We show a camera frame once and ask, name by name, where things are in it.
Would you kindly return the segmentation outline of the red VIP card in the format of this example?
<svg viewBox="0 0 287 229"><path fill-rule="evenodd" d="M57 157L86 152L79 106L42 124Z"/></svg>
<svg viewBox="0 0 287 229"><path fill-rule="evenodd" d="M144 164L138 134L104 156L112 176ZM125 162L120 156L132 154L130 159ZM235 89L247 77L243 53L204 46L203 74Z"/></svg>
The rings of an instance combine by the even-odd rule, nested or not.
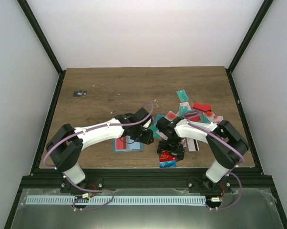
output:
<svg viewBox="0 0 287 229"><path fill-rule="evenodd" d="M162 162L168 162L168 161L177 161L177 157L170 155L168 151L163 151L159 155L159 161Z"/></svg>

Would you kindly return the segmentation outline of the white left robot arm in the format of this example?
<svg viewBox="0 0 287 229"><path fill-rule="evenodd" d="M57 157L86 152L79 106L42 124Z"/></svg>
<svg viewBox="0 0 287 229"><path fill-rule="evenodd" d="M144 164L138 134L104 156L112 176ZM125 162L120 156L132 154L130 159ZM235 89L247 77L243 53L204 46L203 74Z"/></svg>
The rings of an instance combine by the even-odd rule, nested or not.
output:
<svg viewBox="0 0 287 229"><path fill-rule="evenodd" d="M128 136L131 140L149 145L154 141L153 131L149 129L153 118L152 112L140 108L135 113L116 115L114 118L92 126L72 127L63 125L46 145L47 158L51 158L53 165L49 165L61 172L71 184L72 188L82 193L88 187L86 175L78 163L80 153L86 148L110 139Z"/></svg>

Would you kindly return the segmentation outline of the blue card holder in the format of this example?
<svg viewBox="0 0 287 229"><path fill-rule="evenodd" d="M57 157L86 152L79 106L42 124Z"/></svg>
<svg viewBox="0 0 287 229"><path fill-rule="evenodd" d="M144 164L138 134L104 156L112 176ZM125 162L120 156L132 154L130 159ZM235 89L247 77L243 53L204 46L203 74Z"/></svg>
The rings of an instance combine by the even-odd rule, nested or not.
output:
<svg viewBox="0 0 287 229"><path fill-rule="evenodd" d="M124 152L135 152L135 151L143 151L144 146L142 143L136 142L132 140L129 136L125 136L127 138L127 149L126 150L116 150L116 139L113 140L113 152L114 153L124 153Z"/></svg>

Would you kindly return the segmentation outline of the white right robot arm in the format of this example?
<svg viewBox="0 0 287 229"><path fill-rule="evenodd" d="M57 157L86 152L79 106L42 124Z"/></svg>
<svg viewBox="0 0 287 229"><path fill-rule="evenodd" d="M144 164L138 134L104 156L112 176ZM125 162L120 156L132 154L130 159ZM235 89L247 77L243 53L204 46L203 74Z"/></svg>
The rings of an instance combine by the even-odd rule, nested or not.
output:
<svg viewBox="0 0 287 229"><path fill-rule="evenodd" d="M219 188L220 180L244 162L244 154L249 150L247 141L227 120L222 120L218 124L206 124L182 117L177 117L172 121L162 117L156 123L156 128L167 137L158 145L157 153L160 155L165 151L182 160L185 150L181 141L184 138L191 138L209 145L215 160L203 179L203 188L208 192L214 192Z"/></svg>

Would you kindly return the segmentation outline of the red card black stripe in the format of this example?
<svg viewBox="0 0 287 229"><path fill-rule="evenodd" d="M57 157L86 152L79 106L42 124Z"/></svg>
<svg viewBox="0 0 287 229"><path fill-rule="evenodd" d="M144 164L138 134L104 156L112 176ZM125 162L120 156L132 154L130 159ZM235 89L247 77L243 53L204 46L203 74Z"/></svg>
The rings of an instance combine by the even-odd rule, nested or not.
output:
<svg viewBox="0 0 287 229"><path fill-rule="evenodd" d="M117 138L116 139L116 150L126 150L127 149L127 138Z"/></svg>

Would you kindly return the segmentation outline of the blue card front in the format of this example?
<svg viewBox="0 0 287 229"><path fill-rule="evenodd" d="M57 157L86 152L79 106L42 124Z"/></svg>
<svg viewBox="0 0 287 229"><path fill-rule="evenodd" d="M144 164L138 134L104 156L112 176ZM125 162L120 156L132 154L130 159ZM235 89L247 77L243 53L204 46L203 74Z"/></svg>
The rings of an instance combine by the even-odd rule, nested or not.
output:
<svg viewBox="0 0 287 229"><path fill-rule="evenodd" d="M176 160L163 161L163 162L159 163L160 168L172 168L172 167L176 167L176 166L177 166Z"/></svg>

